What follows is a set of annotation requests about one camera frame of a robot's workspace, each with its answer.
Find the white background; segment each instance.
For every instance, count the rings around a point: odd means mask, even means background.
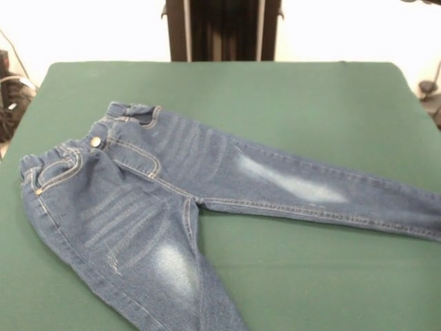
[[[57,61],[169,61],[164,0],[2,1],[0,27],[40,84]],[[417,91],[441,59],[441,6],[400,0],[284,0],[277,61],[390,61]],[[8,44],[0,37],[0,48]],[[19,67],[12,59],[12,69]]]

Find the blue jeans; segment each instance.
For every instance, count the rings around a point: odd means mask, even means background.
[[[21,161],[38,235],[140,330],[246,330],[197,245],[199,208],[440,240],[441,196],[111,103],[89,135]]]

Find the jeans waistband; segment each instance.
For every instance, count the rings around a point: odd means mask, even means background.
[[[60,160],[65,160],[69,163],[72,155],[79,153],[81,150],[102,148],[106,144],[109,129],[116,118],[136,117],[146,113],[151,114],[154,109],[155,107],[153,106],[141,104],[111,102],[105,116],[92,125],[86,137],[79,140],[68,140],[39,156],[33,154],[24,156],[20,160],[19,166],[21,178],[26,178],[31,169],[43,169]]]

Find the green table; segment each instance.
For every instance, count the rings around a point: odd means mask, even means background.
[[[34,233],[17,170],[85,135],[111,100],[441,193],[440,133],[391,64],[56,64],[0,165],[2,331],[134,330]],[[439,243],[203,212],[200,247],[251,331],[441,328]]]

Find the metal button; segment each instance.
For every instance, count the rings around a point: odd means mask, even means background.
[[[100,143],[101,143],[100,137],[93,137],[92,139],[90,139],[90,145],[92,147],[98,147]]]

